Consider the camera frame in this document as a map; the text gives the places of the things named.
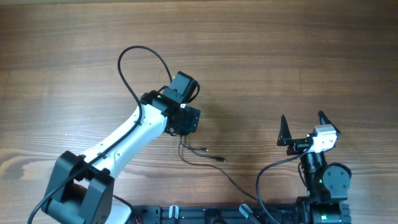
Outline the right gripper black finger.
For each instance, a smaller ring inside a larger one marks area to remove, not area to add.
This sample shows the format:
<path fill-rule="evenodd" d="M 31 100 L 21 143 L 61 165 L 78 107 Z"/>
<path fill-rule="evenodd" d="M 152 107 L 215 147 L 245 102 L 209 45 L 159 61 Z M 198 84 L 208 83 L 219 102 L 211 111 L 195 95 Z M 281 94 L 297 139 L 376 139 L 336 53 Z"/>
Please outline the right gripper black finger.
<path fill-rule="evenodd" d="M 327 118 L 326 114 L 322 110 L 318 112 L 318 117 L 321 125 L 330 124 L 334 127 L 337 136 L 341 134 L 341 131 Z"/>
<path fill-rule="evenodd" d="M 288 146 L 292 144 L 292 135 L 289 130 L 286 117 L 283 114 L 280 119 L 280 131 L 277 139 L 278 146 Z"/>

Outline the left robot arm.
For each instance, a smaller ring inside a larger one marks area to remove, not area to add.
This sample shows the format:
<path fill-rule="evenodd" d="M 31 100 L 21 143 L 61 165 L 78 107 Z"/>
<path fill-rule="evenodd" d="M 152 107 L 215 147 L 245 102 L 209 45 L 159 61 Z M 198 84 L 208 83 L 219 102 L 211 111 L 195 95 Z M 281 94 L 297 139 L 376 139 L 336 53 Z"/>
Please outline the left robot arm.
<path fill-rule="evenodd" d="M 169 86 L 145 93 L 131 117 L 79 156 L 64 152 L 55 162 L 39 209 L 59 223 L 132 223 L 131 204 L 114 196 L 114 182 L 125 166 L 163 133 L 196 131 L 200 110 L 188 103 L 200 86 L 178 72 Z"/>

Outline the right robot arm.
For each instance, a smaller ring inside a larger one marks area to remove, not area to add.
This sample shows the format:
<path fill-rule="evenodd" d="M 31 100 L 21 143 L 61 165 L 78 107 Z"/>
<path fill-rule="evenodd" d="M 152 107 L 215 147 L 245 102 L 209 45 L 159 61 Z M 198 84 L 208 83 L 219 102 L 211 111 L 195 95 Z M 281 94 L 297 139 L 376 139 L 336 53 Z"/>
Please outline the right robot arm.
<path fill-rule="evenodd" d="M 287 155 L 300 157 L 300 176 L 306 197 L 296 199 L 296 223 L 347 224 L 352 222 L 348 199 L 352 172 L 340 163 L 327 163 L 325 153 L 336 147 L 340 130 L 318 112 L 320 124 L 305 138 L 293 139 L 285 116 L 281 116 L 277 145 L 287 147 Z"/>

